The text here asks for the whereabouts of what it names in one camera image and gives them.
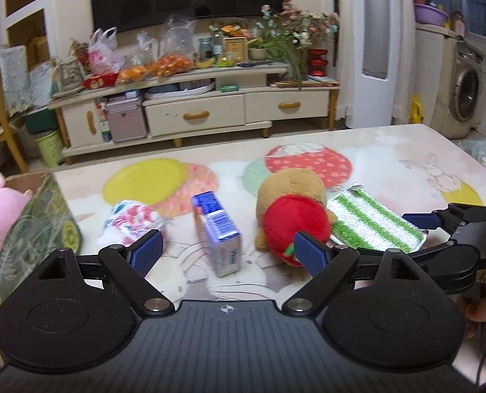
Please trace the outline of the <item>person's right hand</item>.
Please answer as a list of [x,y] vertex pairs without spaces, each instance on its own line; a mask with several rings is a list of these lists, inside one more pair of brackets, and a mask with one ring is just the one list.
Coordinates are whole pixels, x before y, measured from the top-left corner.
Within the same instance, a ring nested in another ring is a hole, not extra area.
[[486,322],[486,297],[470,301],[459,295],[456,304],[466,319],[465,338],[470,339],[475,336],[478,325]]

